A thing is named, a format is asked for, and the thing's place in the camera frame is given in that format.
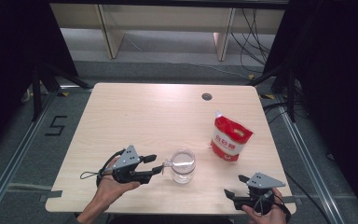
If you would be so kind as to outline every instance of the table top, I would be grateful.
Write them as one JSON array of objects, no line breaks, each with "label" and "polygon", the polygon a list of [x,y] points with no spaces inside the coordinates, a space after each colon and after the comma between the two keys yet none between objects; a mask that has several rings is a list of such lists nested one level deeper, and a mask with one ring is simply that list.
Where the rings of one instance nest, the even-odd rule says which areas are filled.
[{"label": "table top", "polygon": [[[202,99],[210,93],[212,100]],[[238,161],[223,161],[211,148],[215,112],[237,121],[255,134]],[[92,199],[96,177],[80,179],[83,172],[97,172],[115,152],[134,145],[140,156],[157,159],[141,163],[136,171],[150,170],[169,159],[179,148],[196,156],[196,171],[186,185],[172,181],[168,172],[153,175],[149,184],[126,192],[107,212],[125,214],[243,214],[234,208],[224,189],[247,196],[238,175],[261,172],[286,183],[279,188],[292,196],[282,164],[254,87],[184,84],[95,85],[68,148],[49,198],[50,212],[81,212]],[[296,205],[287,203],[294,213]]]}]

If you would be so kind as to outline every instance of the human hand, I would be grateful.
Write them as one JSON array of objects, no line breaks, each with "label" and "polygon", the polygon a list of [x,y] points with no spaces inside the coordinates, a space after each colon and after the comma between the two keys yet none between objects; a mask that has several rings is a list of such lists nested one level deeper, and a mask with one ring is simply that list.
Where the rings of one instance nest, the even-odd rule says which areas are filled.
[{"label": "human hand", "polygon": [[[272,189],[274,194],[282,198],[282,194],[277,189]],[[275,203],[282,203],[277,197],[274,198]],[[244,205],[242,210],[250,217],[249,224],[286,224],[286,217],[283,210],[277,205],[273,204],[271,210],[264,216],[255,214],[252,207]]]},{"label": "human hand", "polygon": [[[112,159],[112,161],[109,162],[108,167],[113,166],[117,160],[118,158]],[[94,198],[77,217],[77,221],[80,223],[93,223],[93,221],[101,213],[106,211],[110,204],[114,203],[121,195],[128,190],[136,189],[141,185],[139,182],[120,184],[110,175],[112,174],[112,171],[103,174]]]}]

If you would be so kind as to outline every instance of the cable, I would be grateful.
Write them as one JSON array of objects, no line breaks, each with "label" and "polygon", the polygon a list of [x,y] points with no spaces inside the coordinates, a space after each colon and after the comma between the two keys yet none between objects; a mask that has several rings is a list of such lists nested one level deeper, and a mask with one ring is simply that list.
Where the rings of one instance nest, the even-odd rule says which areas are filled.
[{"label": "cable", "polygon": [[269,113],[269,111],[271,111],[273,108],[269,108],[268,111],[264,112],[264,115],[267,115],[267,113]]},{"label": "cable", "polygon": [[254,47],[255,49],[259,49],[261,55],[263,56],[264,61],[266,61],[266,60],[267,60],[267,56],[266,56],[265,53],[269,53],[270,50],[269,50],[268,48],[266,48],[264,45],[262,45],[261,42],[260,42],[260,40],[259,40],[259,38],[258,38],[257,24],[256,24],[256,21],[255,21],[255,17],[256,17],[256,12],[257,12],[257,10],[254,9],[253,12],[254,12],[254,15],[253,15],[253,19],[254,19],[254,20],[253,20],[252,25],[251,25],[250,22],[248,21],[247,17],[246,17],[246,14],[245,14],[244,9],[242,9],[242,15],[243,15],[243,17],[245,18],[246,23],[248,24],[248,27],[249,27],[249,34],[248,34],[248,37],[245,38],[245,40],[248,42],[249,35],[252,35],[252,36],[254,37],[254,39],[255,39],[255,41],[256,41],[258,47],[252,45],[250,42],[248,42],[248,43],[249,43],[252,47]]},{"label": "cable", "polygon": [[284,103],[276,103],[276,104],[272,104],[272,105],[266,105],[263,107],[263,110],[272,109],[272,108],[275,108],[277,106],[282,106],[282,105],[287,105],[287,103],[284,102]]},{"label": "cable", "polygon": [[268,122],[268,124],[270,124],[270,123],[272,123],[275,119],[277,119],[280,115],[282,115],[282,114],[284,114],[284,113],[286,113],[287,112],[287,110],[285,110],[285,111],[283,111],[282,113],[280,113],[279,115],[277,115],[275,118],[273,118],[272,120],[270,120],[269,122]]},{"label": "cable", "polygon": [[[124,38],[126,38],[128,41],[130,41],[130,43],[133,44],[134,47],[136,47],[139,51],[141,51],[142,53],[145,53],[141,48],[139,48],[138,46],[136,46],[126,35],[124,36]],[[153,62],[158,62],[158,63],[173,63],[173,62],[168,62],[168,61],[164,61],[164,60],[155,60],[152,58],[149,58],[145,55],[146,59],[153,61]],[[251,80],[250,78],[239,74],[239,73],[233,73],[233,72],[228,72],[228,71],[224,71],[221,69],[218,69],[216,67],[210,66],[210,65],[205,65],[205,64],[199,64],[199,63],[173,63],[173,64],[190,64],[190,65],[195,65],[195,66],[199,66],[199,67],[206,67],[206,68],[212,68],[218,72],[222,72],[222,73],[227,73],[227,74],[231,74],[231,75],[236,75],[236,76],[240,76],[240,77],[244,77],[245,79]]]},{"label": "cable", "polygon": [[241,55],[242,55],[242,52],[243,51],[245,51],[251,58],[253,58],[255,61],[257,61],[258,63],[260,63],[260,64],[262,64],[262,65],[265,65],[265,63],[263,62],[263,61],[261,61],[260,59],[258,59],[258,58],[256,58],[255,56],[254,56],[254,54],[251,52],[251,51],[249,51],[246,47],[245,47],[245,45],[246,45],[246,42],[245,42],[245,44],[241,44],[240,43],[240,41],[238,41],[238,39],[235,37],[235,35],[233,34],[233,33],[231,33],[231,35],[232,35],[232,37],[234,37],[234,39],[235,39],[235,41],[237,42],[237,44],[241,47]]},{"label": "cable", "polygon": [[310,199],[310,201],[316,206],[316,208],[319,210],[319,212],[322,213],[322,215],[324,216],[324,219],[326,220],[326,222],[328,224],[331,224],[330,220],[328,219],[327,215],[324,213],[324,211],[322,210],[322,208],[319,206],[319,204],[317,204],[311,197],[310,195],[301,187],[301,185],[299,185],[286,171],[284,171],[284,173],[287,175],[287,177],[289,177],[303,192],[304,194]]},{"label": "cable", "polygon": [[241,54],[240,54],[240,62],[241,62],[242,68],[244,68],[246,71],[249,71],[249,72],[262,73],[262,72],[254,71],[252,69],[249,69],[249,68],[245,67],[245,65],[242,62],[242,53],[243,53],[243,49],[241,49]]},{"label": "cable", "polygon": [[80,175],[80,179],[86,179],[86,178],[89,178],[89,177],[94,176],[94,175],[97,175],[97,174],[98,174],[98,173],[86,171],[86,172],[83,172],[83,174]]},{"label": "cable", "polygon": [[299,117],[301,117],[302,119],[310,119],[310,116],[307,114],[307,116],[305,117],[305,116],[302,116],[302,115],[299,115],[296,111],[294,111],[295,112],[295,114],[297,115],[297,116],[299,116]]}]

